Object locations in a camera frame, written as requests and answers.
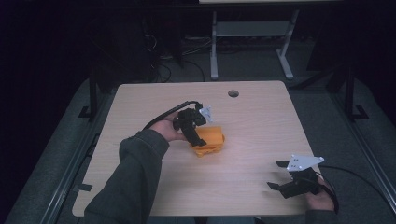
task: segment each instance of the light wood table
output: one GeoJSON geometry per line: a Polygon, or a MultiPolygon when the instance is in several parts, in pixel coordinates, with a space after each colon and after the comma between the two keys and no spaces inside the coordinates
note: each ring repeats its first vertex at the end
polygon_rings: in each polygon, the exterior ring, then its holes
{"type": "Polygon", "coordinates": [[[273,216],[302,214],[302,196],[284,199],[266,182],[290,182],[276,161],[291,154],[312,156],[285,85],[280,81],[130,84],[119,87],[98,140],[73,214],[83,217],[91,199],[119,164],[122,139],[186,101],[212,106],[225,142],[221,152],[198,158],[187,142],[172,142],[152,216],[273,216]],[[230,97],[228,92],[239,92],[230,97]]]}

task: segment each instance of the yellow object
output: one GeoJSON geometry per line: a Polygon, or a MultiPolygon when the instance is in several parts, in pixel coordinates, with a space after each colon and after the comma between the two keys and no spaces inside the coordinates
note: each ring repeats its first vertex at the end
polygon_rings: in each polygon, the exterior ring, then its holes
{"type": "Polygon", "coordinates": [[[203,157],[207,153],[211,152],[219,152],[224,144],[225,137],[221,132],[221,127],[199,127],[196,128],[195,131],[198,133],[198,136],[204,141],[206,141],[206,145],[199,147],[192,147],[198,157],[203,157]]]}

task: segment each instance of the hand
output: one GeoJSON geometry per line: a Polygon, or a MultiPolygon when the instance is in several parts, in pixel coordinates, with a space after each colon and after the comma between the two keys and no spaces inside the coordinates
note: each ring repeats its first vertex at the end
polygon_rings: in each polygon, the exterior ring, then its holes
{"type": "Polygon", "coordinates": [[[172,113],[167,116],[165,119],[160,120],[153,124],[150,129],[160,133],[168,142],[174,140],[183,140],[187,141],[186,137],[183,133],[178,133],[173,127],[172,119],[177,117],[178,112],[172,113]]]}
{"type": "MultiPolygon", "coordinates": [[[[318,179],[318,183],[330,189],[329,185],[321,178],[318,179]]],[[[308,192],[304,196],[306,201],[308,202],[308,207],[310,210],[334,211],[334,204],[332,202],[332,198],[323,189],[319,189],[319,193],[317,195],[308,192]]]]}

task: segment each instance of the person's left hand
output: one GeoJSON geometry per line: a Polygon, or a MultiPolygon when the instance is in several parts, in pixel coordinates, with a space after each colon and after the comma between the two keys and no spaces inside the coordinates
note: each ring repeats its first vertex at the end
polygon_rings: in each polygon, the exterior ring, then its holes
{"type": "Polygon", "coordinates": [[[166,141],[171,142],[174,140],[183,140],[187,141],[186,137],[183,133],[179,133],[173,127],[172,119],[177,117],[178,112],[172,113],[167,116],[165,119],[160,120],[153,124],[150,129],[160,133],[166,141]]]}

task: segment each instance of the person's arm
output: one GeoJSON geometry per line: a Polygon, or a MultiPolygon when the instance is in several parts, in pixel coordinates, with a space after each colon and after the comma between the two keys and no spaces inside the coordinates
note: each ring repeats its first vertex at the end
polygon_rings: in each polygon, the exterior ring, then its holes
{"type": "Polygon", "coordinates": [[[157,191],[162,158],[169,141],[185,140],[172,121],[120,143],[120,164],[84,213],[85,223],[146,223],[157,191]]]}
{"type": "MultiPolygon", "coordinates": [[[[318,179],[319,184],[328,186],[322,179],[318,179]]],[[[336,224],[337,215],[334,213],[334,204],[331,197],[323,189],[317,195],[311,192],[306,193],[308,210],[305,212],[306,224],[336,224]]]]}

